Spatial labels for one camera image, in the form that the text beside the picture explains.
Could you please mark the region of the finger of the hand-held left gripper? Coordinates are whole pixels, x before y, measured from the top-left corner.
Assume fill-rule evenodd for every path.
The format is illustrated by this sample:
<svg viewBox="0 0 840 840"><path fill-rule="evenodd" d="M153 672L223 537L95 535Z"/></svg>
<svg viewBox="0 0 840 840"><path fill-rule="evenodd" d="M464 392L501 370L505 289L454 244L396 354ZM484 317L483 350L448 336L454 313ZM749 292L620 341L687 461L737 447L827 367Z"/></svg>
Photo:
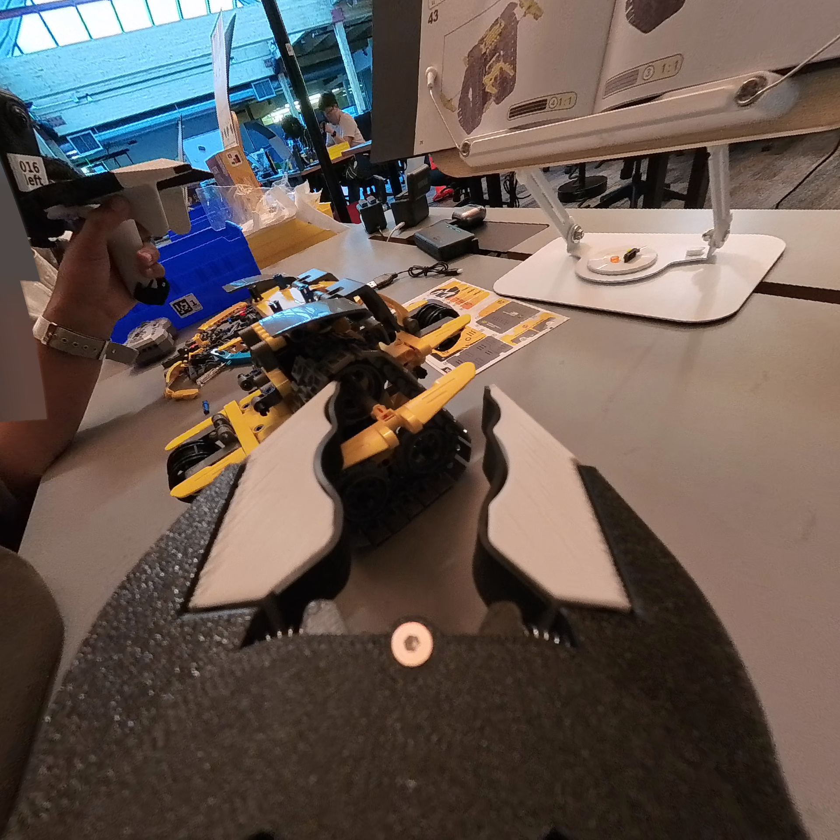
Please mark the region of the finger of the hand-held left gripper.
<svg viewBox="0 0 840 840"><path fill-rule="evenodd" d="M187 191L184 185L160 189L167 230L175 235L188 235L192 223L188 211Z"/></svg>
<svg viewBox="0 0 840 840"><path fill-rule="evenodd" d="M162 192L176 187L194 186L214 178L210 171L166 159L132 164L112 170L111 174L119 184L113 188L114 193L140 186L152 186Z"/></svg>

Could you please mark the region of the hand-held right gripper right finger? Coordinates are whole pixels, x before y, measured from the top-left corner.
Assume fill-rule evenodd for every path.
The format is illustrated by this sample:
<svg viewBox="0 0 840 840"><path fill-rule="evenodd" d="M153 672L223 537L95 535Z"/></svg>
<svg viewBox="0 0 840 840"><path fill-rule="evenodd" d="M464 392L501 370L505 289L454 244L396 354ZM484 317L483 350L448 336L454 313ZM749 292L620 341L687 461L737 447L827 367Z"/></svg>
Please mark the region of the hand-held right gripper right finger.
<svg viewBox="0 0 840 840"><path fill-rule="evenodd" d="M497 385L485 388L481 428L480 547L546 606L629 612L579 459Z"/></svg>

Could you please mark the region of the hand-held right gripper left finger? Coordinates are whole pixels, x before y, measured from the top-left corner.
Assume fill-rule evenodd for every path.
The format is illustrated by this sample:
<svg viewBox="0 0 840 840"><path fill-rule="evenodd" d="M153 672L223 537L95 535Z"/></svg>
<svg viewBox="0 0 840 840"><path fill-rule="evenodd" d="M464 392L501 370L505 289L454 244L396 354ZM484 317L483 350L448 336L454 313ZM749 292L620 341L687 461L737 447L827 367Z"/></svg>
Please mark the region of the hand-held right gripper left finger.
<svg viewBox="0 0 840 840"><path fill-rule="evenodd" d="M327 384L259 444L197 574L189 611L252 606L334 566L341 592L350 575L343 510L331 475L339 454L337 382Z"/></svg>

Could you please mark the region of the pile of small toy pieces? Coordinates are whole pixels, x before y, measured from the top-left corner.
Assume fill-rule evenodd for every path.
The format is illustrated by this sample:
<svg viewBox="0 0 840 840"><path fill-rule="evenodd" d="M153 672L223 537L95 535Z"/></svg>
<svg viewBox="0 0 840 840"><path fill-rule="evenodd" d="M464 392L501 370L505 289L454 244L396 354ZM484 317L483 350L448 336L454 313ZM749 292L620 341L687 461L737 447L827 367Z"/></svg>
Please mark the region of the pile of small toy pieces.
<svg viewBox="0 0 840 840"><path fill-rule="evenodd" d="M240 333L262 316L253 303L243 301L201 324L196 333L163 362L164 398L170 401L196 399L206 383L224 371L240 367L228 368L215 363L210 350L248 351Z"/></svg>

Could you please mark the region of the yellow black toy brick vehicle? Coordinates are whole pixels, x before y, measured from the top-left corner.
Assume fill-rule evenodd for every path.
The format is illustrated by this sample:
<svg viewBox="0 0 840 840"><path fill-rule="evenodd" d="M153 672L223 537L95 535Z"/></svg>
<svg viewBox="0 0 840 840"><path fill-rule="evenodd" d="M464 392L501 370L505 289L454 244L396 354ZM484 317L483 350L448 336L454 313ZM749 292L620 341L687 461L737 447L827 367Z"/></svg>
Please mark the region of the yellow black toy brick vehicle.
<svg viewBox="0 0 840 840"><path fill-rule="evenodd" d="M353 544L369 548L402 530L464 473L470 438L447 404L476 376L458 364L422 386L427 357L454 343L469 317L426 303L414 310L356 281L292 278L304 302L247 322L238 338L252 363L245 396L166 447L170 494L193 501L327 386L335 384L341 467L333 481Z"/></svg>

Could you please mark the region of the person's left hand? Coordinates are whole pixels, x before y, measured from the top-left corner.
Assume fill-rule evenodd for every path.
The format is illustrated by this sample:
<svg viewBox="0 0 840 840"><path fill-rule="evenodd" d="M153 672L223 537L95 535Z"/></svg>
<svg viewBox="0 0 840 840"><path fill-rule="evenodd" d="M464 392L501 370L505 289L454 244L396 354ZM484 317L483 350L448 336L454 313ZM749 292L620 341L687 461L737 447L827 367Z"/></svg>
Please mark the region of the person's left hand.
<svg viewBox="0 0 840 840"><path fill-rule="evenodd" d="M80 221L59 263L43 316L60 327L100 340L135 305L109 253L110 235L133 218L121 196L104 200Z"/></svg>

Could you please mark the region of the blue plastic bin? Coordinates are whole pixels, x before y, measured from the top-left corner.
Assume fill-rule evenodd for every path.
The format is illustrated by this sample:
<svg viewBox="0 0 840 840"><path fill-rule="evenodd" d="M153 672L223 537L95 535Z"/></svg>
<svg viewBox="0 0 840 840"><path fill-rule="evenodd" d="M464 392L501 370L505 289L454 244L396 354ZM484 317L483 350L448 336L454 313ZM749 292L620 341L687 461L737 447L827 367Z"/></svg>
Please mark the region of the blue plastic bin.
<svg viewBox="0 0 840 840"><path fill-rule="evenodd" d="M246 290L224 289L259 274L240 228L226 223L223 230L213 229L200 204L191 207L189 214L190 233L171 233L167 244L158 245L165 278L171 286L167 302L160 306L137 304L118 321L112 340L125 343L133 329L159 318L169 319L176 331L182 331L248 297Z"/></svg>

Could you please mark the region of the cardboard box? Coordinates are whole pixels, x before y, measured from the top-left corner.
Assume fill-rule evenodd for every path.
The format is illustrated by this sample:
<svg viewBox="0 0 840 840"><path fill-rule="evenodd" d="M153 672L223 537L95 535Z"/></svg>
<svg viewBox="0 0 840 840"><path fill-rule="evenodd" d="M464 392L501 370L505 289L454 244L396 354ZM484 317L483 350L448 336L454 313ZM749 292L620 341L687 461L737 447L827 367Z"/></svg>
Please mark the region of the cardboard box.
<svg viewBox="0 0 840 840"><path fill-rule="evenodd" d="M206 159L205 164L218 186L260 188L259 180L241 145L231 146L212 155Z"/></svg>

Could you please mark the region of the white paper sign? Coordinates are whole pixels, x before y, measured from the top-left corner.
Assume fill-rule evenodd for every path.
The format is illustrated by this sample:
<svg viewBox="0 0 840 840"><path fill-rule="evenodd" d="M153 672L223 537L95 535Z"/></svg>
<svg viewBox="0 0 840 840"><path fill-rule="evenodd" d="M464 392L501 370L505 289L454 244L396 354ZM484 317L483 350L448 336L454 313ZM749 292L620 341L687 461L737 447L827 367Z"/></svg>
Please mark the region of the white paper sign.
<svg viewBox="0 0 840 840"><path fill-rule="evenodd" d="M236 12L219 13L210 36L213 96L223 150L238 144L235 119L229 100L229 65L235 21Z"/></svg>

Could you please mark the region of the yellow plastic bin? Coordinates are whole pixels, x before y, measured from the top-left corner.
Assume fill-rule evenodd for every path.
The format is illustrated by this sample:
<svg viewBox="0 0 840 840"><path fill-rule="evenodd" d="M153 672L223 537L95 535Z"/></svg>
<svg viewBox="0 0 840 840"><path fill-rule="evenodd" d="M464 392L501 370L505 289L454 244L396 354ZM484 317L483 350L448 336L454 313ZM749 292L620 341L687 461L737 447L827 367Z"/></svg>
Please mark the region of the yellow plastic bin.
<svg viewBox="0 0 840 840"><path fill-rule="evenodd" d="M249 221L241 227L246 244L260 270L342 234L346 228L333 218L328 204L320 203L302 204L293 216L282 220L275 217L271 224L264 223L256 227L253 221Z"/></svg>

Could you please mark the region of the yellow sticker sheet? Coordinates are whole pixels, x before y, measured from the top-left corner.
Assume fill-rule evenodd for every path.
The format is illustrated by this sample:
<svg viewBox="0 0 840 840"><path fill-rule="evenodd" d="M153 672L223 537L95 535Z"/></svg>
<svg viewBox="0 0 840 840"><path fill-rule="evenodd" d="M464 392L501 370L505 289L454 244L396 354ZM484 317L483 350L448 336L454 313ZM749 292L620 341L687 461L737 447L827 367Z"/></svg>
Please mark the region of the yellow sticker sheet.
<svg viewBox="0 0 840 840"><path fill-rule="evenodd" d="M445 374L462 363L485 369L568 319L531 303L448 278L404 304L423 331L437 329L460 316L469 323L456 339L448 339L426 359L426 367Z"/></svg>

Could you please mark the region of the tall black charger block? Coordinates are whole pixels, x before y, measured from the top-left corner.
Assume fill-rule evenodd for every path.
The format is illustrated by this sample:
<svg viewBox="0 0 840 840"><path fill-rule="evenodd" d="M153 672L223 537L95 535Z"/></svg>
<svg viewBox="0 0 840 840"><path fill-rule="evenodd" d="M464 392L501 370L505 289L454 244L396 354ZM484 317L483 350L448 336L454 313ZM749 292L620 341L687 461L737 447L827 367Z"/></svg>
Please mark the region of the tall black charger block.
<svg viewBox="0 0 840 840"><path fill-rule="evenodd" d="M427 194L431 186L430 174L428 164L405 173L404 188L391 202L395 227L401 230L414 228L429 217Z"/></svg>

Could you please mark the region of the white book stand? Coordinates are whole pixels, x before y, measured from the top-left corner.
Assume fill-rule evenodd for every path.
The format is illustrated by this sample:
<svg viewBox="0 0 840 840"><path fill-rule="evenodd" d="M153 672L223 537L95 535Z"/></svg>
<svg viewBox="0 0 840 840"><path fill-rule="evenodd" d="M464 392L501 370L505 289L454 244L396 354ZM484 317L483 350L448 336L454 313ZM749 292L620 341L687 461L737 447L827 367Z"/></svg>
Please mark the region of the white book stand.
<svg viewBox="0 0 840 840"><path fill-rule="evenodd" d="M470 170L530 163L518 171L558 231L500 278L501 297L684 324L716 322L735 314L782 256L784 241L765 234L730 236L729 142L743 133L799 123L810 106L805 84L795 77L838 45L824 47L779 68L753 66L694 86L636 98L621 107L541 127L453 135L459 159ZM586 233L560 199L549 193L541 166L549 158L584 152L664 153L677 141L700 142L707 152L711 227L704 234ZM629 263L611 264L611 254L630 248Z"/></svg>

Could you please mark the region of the person's leg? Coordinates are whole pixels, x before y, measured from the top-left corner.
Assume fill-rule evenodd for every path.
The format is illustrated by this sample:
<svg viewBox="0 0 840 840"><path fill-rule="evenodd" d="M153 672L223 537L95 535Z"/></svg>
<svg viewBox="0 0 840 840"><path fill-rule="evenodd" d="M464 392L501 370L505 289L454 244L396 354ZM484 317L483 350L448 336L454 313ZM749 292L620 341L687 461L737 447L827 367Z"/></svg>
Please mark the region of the person's leg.
<svg viewBox="0 0 840 840"><path fill-rule="evenodd" d="M64 641L56 601L37 571L1 549L1 779L10 798L25 769Z"/></svg>

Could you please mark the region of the open instruction booklet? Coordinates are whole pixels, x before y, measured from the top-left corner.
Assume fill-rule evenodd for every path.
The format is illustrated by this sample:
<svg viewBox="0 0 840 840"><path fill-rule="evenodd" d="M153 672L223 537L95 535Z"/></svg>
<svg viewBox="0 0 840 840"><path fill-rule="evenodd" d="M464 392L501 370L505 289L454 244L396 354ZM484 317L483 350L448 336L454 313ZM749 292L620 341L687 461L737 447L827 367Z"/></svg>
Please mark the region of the open instruction booklet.
<svg viewBox="0 0 840 840"><path fill-rule="evenodd" d="M838 2L421 8L415 154L838 57Z"/></svg>

